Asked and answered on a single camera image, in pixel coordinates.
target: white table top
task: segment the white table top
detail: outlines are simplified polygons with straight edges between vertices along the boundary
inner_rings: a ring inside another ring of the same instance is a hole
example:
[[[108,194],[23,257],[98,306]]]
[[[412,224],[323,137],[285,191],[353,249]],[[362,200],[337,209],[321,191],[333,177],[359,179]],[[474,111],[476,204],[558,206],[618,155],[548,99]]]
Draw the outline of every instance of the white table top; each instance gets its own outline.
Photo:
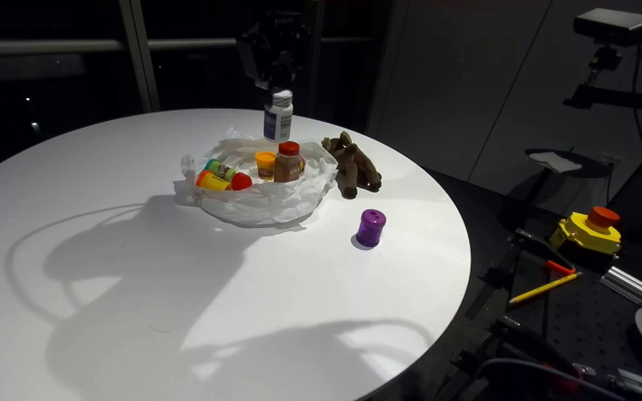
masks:
[[[73,131],[0,164],[0,401],[352,401],[412,365],[464,296],[448,194],[360,134],[379,193],[333,188],[283,228],[173,202],[180,157],[262,114],[184,110]],[[292,139],[336,125],[294,117]],[[370,251],[361,212],[387,216]]]

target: purple container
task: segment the purple container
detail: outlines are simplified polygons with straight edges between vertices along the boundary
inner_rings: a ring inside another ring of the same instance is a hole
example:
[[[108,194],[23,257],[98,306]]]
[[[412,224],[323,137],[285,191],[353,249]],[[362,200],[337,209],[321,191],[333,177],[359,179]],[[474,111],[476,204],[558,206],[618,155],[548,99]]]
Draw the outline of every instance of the purple container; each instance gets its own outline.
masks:
[[[381,211],[368,209],[361,215],[361,226],[356,234],[356,241],[363,246],[376,246],[380,242],[380,233],[385,226],[385,215]]]

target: stuffed toy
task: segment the stuffed toy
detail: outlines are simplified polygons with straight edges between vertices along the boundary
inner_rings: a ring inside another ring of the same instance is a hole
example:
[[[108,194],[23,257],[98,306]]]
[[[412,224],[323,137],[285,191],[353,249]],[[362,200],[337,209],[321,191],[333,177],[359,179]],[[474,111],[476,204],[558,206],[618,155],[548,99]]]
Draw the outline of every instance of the stuffed toy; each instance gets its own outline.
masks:
[[[346,175],[346,182],[341,188],[344,198],[353,199],[358,195],[358,187],[372,192],[380,190],[381,176],[375,170],[373,162],[361,152],[358,145],[351,141],[346,131],[334,139],[324,138],[321,146],[338,162],[338,170]]]

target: plastic bag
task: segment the plastic bag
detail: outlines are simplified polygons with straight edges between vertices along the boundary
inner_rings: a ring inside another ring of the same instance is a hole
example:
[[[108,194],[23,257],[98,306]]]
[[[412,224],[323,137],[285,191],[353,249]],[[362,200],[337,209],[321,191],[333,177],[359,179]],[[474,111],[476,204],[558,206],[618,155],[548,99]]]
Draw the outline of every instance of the plastic bag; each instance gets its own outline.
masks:
[[[191,198],[207,213],[245,226],[285,223],[306,216],[336,185],[338,163],[315,142],[299,145],[301,156],[306,159],[305,170],[290,183],[268,182],[257,175],[254,155],[263,150],[276,153],[278,149],[277,144],[263,138],[224,139],[201,158],[185,155],[181,159],[185,180],[175,183],[176,197]],[[196,186],[197,175],[211,158],[249,175],[253,185],[245,190],[207,190]]]

